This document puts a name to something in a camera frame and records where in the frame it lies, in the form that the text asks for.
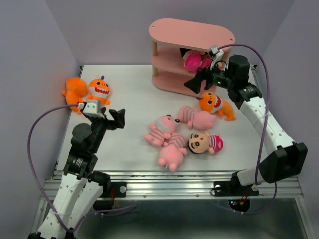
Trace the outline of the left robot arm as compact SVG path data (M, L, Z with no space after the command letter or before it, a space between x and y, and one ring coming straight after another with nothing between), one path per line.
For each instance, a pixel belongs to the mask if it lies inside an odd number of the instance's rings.
M90 123L80 123L72 130L71 148L63 168L58 192L53 202L44 191L42 195L50 210L42 225L30 239L73 239L95 201L111 190L110 175L95 171L96 153L108 130L125 127L125 110L109 110L107 119L101 107L81 110Z

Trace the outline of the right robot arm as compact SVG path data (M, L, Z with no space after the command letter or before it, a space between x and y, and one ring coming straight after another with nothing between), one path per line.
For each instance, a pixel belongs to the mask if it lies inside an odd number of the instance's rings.
M271 115L260 90L248 81L249 70L245 56L233 55L225 70L206 67L184 83L196 94L200 92L202 81L206 82L207 90L212 86L226 89L229 99L261 137L261 147L266 148L268 156L264 160L258 158L254 168L237 172L235 179L229 182L234 194L241 194L248 185L275 183L300 174L308 152L307 146L295 142Z

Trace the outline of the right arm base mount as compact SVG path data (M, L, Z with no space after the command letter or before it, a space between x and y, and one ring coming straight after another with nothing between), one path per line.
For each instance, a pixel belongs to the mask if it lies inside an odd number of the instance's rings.
M231 181L215 181L210 194L215 197L229 197L228 204L232 210L246 213L251 204L249 197L259 196L259 190L253 190L251 185L242 186Z

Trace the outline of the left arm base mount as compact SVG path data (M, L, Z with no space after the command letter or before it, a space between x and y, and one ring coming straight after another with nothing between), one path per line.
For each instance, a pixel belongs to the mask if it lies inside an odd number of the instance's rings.
M109 186L103 186L102 195L94 202L92 209L95 211L111 210L115 207L116 198L125 198L127 182L111 182Z

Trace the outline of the boy doll pink pants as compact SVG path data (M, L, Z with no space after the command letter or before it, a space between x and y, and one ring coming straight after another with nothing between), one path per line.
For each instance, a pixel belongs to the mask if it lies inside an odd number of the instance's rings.
M195 72L201 65L202 52L187 48L180 48L179 50L184 62L184 68L189 72Z
M208 53L204 53L201 55L201 63L199 65L199 68L205 68L207 66L210 66L212 63L212 58ZM226 66L226 62L221 61L218 63L218 68L219 69L224 69Z
M194 154L220 152L224 142L220 135L210 135L208 132L194 132L188 139L188 149Z

